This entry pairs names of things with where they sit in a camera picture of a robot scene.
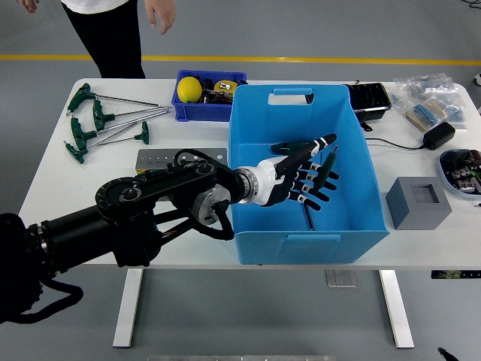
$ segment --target gray floor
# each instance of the gray floor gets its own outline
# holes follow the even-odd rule
[[[145,55],[481,59],[481,10],[461,0],[394,2],[178,1],[173,29],[153,31],[139,4]],[[85,54],[59,2],[36,14],[0,11],[0,55]],[[270,62],[145,62],[148,77],[179,69],[245,71],[249,79],[382,80],[446,73],[465,86],[481,67]],[[89,61],[0,60],[0,213],[18,212],[76,80]],[[111,348],[126,270],[86,268],[60,278],[85,299],[34,326],[0,325],[0,359],[146,359],[149,354],[335,354],[341,360],[479,359],[479,281],[399,272],[416,348],[396,350],[376,272],[356,290],[330,290],[322,272],[148,270],[134,347]],[[45,295],[44,302],[55,298]]]

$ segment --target person's hand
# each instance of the person's hand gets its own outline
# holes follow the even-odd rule
[[[40,0],[19,0],[18,1],[30,14],[33,14],[37,10],[37,4]]]
[[[145,0],[145,11],[154,29],[157,27],[157,13],[162,22],[160,33],[163,35],[174,25],[176,15],[174,0]]]

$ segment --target screwdriver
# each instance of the screwdriver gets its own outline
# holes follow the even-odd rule
[[[336,150],[337,145],[334,147],[334,150],[325,158],[325,161],[319,170],[319,175],[314,179],[315,190],[320,190],[325,186],[329,173],[331,173],[332,166],[334,165],[334,161],[336,160]]]
[[[99,145],[107,145],[107,144],[113,144],[113,143],[119,143],[121,141],[143,141],[144,144],[149,144],[150,138],[149,138],[149,126],[147,125],[146,121],[142,122],[142,133],[137,134],[133,136],[132,138],[125,138],[125,139],[119,139],[118,141],[108,141],[107,143],[101,143]]]
[[[70,103],[68,103],[67,116],[69,116],[71,112],[75,111],[79,107],[79,105],[82,104],[83,101],[85,101],[87,99],[97,99],[97,98],[118,100],[120,102],[129,102],[129,103],[136,103],[136,104],[141,104],[141,105],[150,105],[150,106],[153,106],[153,107],[160,107],[161,106],[159,104],[148,103],[148,102],[140,102],[138,100],[115,98],[113,96],[101,96],[99,94],[92,93],[90,91],[90,84],[85,83],[74,94]]]
[[[118,135],[118,134],[120,134],[120,133],[123,133],[123,132],[129,130],[130,128],[132,128],[133,126],[135,126],[135,124],[137,124],[137,123],[130,124],[130,125],[128,125],[127,127],[125,127],[124,129],[121,129],[121,130],[119,130],[118,132],[113,133],[111,136],[106,137],[106,139],[103,139],[103,140],[101,140],[100,142],[95,143],[94,145],[91,145],[90,147],[84,148],[84,149],[82,149],[82,150],[76,150],[71,144],[67,143],[66,141],[63,141],[63,142],[65,143],[65,147],[67,148],[68,152],[69,152],[80,164],[83,164],[83,163],[85,162],[85,159],[83,158],[83,156],[85,156],[85,155],[89,152],[89,150],[91,150],[92,148],[98,147],[99,145],[103,145],[103,143],[106,142],[108,139],[111,139],[112,137],[115,137],[116,135]]]
[[[129,120],[128,122],[124,122],[124,123],[121,123],[121,124],[117,124],[115,126],[111,126],[109,128],[104,128],[102,130],[99,130],[99,131],[95,131],[95,130],[92,130],[91,132],[83,132],[82,131],[82,126],[80,125],[79,121],[77,118],[71,118],[71,129],[72,129],[72,135],[74,136],[74,140],[75,140],[75,143],[77,144],[77,147],[79,150],[84,150],[86,149],[87,147],[87,141],[89,139],[92,139],[92,138],[95,138],[97,137],[98,135],[100,134],[103,134],[105,132],[108,132],[112,129],[115,129],[115,128],[119,128],[121,126],[127,126],[128,124],[137,124],[138,122],[140,122],[141,120],[146,120],[146,119],[149,119],[149,118],[154,118],[154,117],[157,117],[159,115],[163,115],[163,114],[166,114],[166,113],[169,113],[170,111],[168,109],[165,109],[163,111],[160,111],[158,113],[154,113],[154,114],[149,114],[149,115],[146,115],[144,117],[140,117],[140,118],[137,118],[137,119],[133,119],[133,120]]]
[[[102,130],[105,127],[106,122],[110,122],[112,120],[115,120],[118,117],[124,117],[125,115],[132,115],[136,113],[143,113],[147,111],[160,111],[163,109],[170,109],[171,107],[169,105],[166,106],[161,106],[161,107],[155,107],[155,108],[149,108],[149,109],[142,109],[140,111],[130,111],[128,113],[122,113],[122,114],[104,114],[102,112],[102,105],[100,103],[100,100],[94,100],[93,101],[93,122],[95,124],[95,128],[97,130]]]

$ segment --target blue plastic bin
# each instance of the blue plastic bin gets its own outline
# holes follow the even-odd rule
[[[231,117],[232,105],[182,103],[177,96],[177,85],[184,77],[201,77],[201,81],[208,78],[215,84],[221,80],[247,80],[247,74],[241,72],[229,73],[225,71],[179,70],[175,83],[172,105],[175,108],[175,119],[180,122],[189,120],[210,120],[213,122],[228,122]]]
[[[270,94],[314,94],[312,104],[275,105]],[[242,264],[351,263],[386,237],[383,206],[362,129],[342,85],[245,85],[236,90],[229,130],[229,166],[256,166],[271,158],[272,144],[312,140],[335,133],[334,144],[320,152],[321,162],[338,146],[333,170],[337,190],[310,210],[315,230],[308,228],[301,203],[272,207],[232,205],[235,242]]]

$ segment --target black robotic arm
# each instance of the black robotic arm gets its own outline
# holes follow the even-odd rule
[[[270,206],[293,199],[319,210],[292,180],[299,168],[335,139],[335,135],[327,135],[291,156],[235,170],[197,150],[181,150],[167,169],[112,180],[95,194],[96,205],[40,226],[26,228],[17,215],[0,215],[0,323],[34,323],[74,305],[82,298],[81,288],[53,280],[56,273],[106,253],[114,254],[119,267],[147,267],[163,245],[190,229],[211,238],[233,239],[226,215],[230,204]],[[179,155],[185,152],[200,160],[179,162]],[[157,201],[166,196],[175,209],[154,214]],[[173,228],[159,231],[159,224],[182,218],[185,220]],[[216,222],[220,229],[210,227]],[[40,299],[42,284],[69,296],[38,313],[24,314]]]

